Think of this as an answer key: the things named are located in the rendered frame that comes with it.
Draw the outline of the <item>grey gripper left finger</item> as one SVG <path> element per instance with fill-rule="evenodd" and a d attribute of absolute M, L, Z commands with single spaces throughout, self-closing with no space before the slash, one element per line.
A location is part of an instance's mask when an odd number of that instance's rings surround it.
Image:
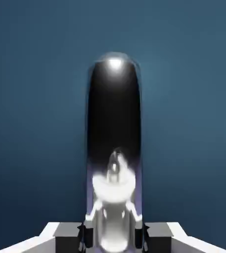
<path fill-rule="evenodd" d="M 49 222 L 38 236 L 19 242 L 0 253 L 93 253 L 91 221 Z"/>

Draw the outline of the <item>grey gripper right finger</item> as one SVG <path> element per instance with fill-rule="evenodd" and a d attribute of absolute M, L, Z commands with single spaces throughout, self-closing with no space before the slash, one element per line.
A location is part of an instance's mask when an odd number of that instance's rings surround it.
<path fill-rule="evenodd" d="M 146 222 L 136 253 L 226 253 L 226 249 L 187 235 L 178 222 Z"/>

